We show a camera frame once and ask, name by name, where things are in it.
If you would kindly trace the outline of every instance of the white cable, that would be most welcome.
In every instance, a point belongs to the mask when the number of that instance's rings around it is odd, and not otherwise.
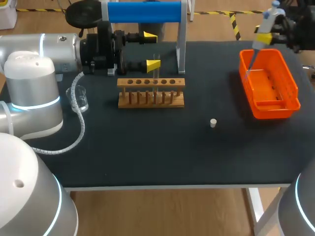
[[[64,153],[66,151],[69,151],[71,149],[73,149],[75,146],[77,146],[79,144],[79,142],[82,140],[83,138],[83,135],[84,135],[84,131],[85,131],[85,124],[84,124],[84,119],[83,119],[83,116],[81,114],[81,111],[79,109],[79,106],[78,106],[78,103],[77,103],[77,99],[75,98],[75,87],[78,83],[78,81],[84,76],[84,73],[81,72],[80,74],[78,74],[75,79],[73,80],[72,82],[72,85],[71,85],[71,100],[72,100],[72,104],[74,106],[74,110],[75,112],[78,114],[78,117],[79,117],[79,120],[80,120],[80,123],[81,123],[81,132],[80,132],[80,135],[79,137],[77,138],[77,140],[71,144],[70,146],[64,148],[64,149],[61,149],[61,150],[57,150],[57,151],[47,151],[47,150],[42,150],[42,149],[38,149],[38,148],[33,148],[33,150],[37,153],[40,153],[40,154],[46,154],[46,155],[57,155],[57,154],[61,154],[61,153]]]

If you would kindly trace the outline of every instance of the blue cylinder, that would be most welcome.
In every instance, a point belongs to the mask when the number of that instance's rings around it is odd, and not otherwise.
[[[166,23],[181,21],[181,2],[108,2],[111,23]]]

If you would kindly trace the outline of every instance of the orange plastic basket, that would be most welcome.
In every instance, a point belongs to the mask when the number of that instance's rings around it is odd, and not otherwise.
[[[301,107],[297,85],[277,49],[263,49],[247,72],[253,50],[240,52],[240,75],[257,119],[288,118]]]

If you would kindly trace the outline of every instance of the black tabletop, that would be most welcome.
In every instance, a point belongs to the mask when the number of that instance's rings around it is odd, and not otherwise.
[[[299,87],[301,109],[285,120],[255,120],[238,73],[239,52],[250,47],[250,42],[188,42],[186,74],[179,76],[173,43],[127,45],[127,59],[160,53],[160,77],[185,78],[185,107],[118,109],[117,77],[86,76],[79,82],[90,106],[83,114],[82,142],[42,159],[64,187],[293,182],[315,153],[314,92],[296,55],[279,47]],[[76,140],[79,120],[65,96],[74,76],[59,83],[62,129],[27,141],[31,146],[56,150]],[[2,98],[7,97],[4,89]],[[212,118],[218,121],[214,129]]]

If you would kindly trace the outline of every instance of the wooden floor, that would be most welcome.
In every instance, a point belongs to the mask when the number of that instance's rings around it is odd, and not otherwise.
[[[63,7],[67,0],[60,0]],[[264,10],[271,0],[196,0],[196,11]],[[18,8],[58,8],[56,0],[19,0]],[[243,40],[252,40],[261,15],[237,15]],[[136,24],[117,24],[117,29],[137,31]],[[167,24],[165,40],[176,40],[177,24]],[[56,33],[79,30],[69,26],[62,13],[20,12],[15,29],[0,35]],[[195,15],[188,23],[189,41],[235,40],[229,17]],[[303,63],[313,64],[315,55],[304,52]],[[260,189],[267,208],[277,189]],[[241,189],[147,190],[77,192],[78,236],[250,236],[252,227]],[[277,229],[269,234],[277,236]]]

